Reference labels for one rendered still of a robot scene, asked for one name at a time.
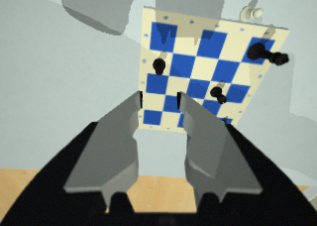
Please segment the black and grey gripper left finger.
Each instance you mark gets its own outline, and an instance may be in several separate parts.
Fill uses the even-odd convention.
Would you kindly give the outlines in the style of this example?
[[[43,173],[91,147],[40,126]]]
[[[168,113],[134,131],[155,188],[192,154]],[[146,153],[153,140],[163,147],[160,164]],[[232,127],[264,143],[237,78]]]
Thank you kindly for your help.
[[[91,122],[28,183],[0,226],[71,226],[109,209],[116,191],[139,177],[133,137],[143,109],[138,90],[96,122]]]

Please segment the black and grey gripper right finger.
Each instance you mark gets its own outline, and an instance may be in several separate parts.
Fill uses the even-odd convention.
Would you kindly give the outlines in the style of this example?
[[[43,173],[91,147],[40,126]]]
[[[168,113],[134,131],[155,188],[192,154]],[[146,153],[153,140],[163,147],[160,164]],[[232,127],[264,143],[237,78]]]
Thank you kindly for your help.
[[[223,213],[261,226],[317,226],[316,209],[271,159],[186,93],[176,97],[187,133],[185,177],[196,210],[202,194],[213,192]]]

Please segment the blue and cream chessboard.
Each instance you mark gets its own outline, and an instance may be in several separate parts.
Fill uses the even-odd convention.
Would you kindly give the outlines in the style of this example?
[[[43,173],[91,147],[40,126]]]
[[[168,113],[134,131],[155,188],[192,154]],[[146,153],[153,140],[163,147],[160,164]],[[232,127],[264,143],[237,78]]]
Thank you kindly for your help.
[[[278,52],[289,31],[143,8],[140,129],[186,133],[177,109],[182,91],[227,124],[238,124],[271,63],[247,57],[250,46]],[[153,63],[165,62],[162,75]],[[227,102],[210,95],[220,87]]]

